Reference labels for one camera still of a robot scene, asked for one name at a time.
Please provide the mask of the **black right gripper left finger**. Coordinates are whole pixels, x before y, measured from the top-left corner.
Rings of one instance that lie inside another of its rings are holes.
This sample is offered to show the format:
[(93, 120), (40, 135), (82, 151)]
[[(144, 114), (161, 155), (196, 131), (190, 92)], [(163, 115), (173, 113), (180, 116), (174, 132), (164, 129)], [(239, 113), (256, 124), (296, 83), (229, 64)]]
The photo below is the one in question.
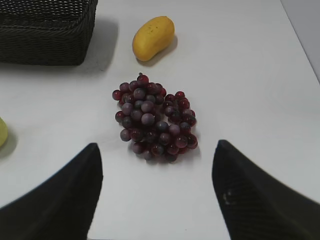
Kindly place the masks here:
[(102, 158), (88, 144), (38, 187), (1, 207), (2, 240), (86, 240), (103, 182)]

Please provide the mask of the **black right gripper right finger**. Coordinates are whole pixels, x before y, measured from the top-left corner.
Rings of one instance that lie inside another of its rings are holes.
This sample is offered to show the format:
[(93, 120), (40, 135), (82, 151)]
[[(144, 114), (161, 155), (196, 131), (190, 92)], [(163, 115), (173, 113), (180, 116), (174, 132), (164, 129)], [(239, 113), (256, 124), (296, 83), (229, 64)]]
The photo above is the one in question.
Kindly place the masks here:
[(320, 205), (258, 167), (227, 140), (218, 141), (213, 189), (232, 240), (318, 240)]

